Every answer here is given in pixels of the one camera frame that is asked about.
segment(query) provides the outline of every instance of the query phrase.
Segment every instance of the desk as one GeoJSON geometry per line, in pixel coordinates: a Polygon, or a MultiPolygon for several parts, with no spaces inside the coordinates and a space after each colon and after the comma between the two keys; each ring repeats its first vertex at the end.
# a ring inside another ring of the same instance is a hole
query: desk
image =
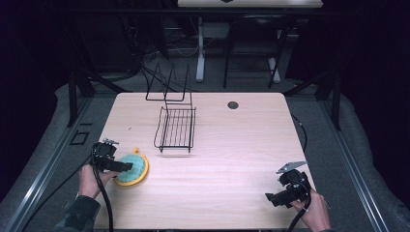
{"type": "MultiPolygon", "coordinates": [[[[178,0],[181,8],[321,8],[321,0],[233,0],[225,3],[220,0],[178,0]]],[[[204,79],[205,55],[203,49],[203,23],[202,17],[198,19],[198,64],[196,66],[196,81],[202,82],[204,79]]],[[[270,60],[271,69],[275,66],[275,61],[270,60]]],[[[275,73],[275,83],[279,83],[278,72],[275,73]]]]}
{"type": "MultiPolygon", "coordinates": [[[[284,190],[276,174],[279,168],[305,160],[284,96],[192,93],[192,104],[196,122],[190,153],[161,153],[153,142],[163,101],[145,101],[142,93],[118,95],[101,139],[120,143],[116,159],[138,147],[150,169],[134,186],[107,184],[114,228],[287,228],[296,212],[274,207],[265,196],[284,190]],[[230,109],[229,102],[239,107],[230,109]]],[[[314,187],[308,166],[298,170],[307,173],[314,187]]],[[[103,198],[97,200],[102,208],[95,228],[108,228],[103,198]]],[[[297,227],[305,226],[300,222],[297,227]]]]}

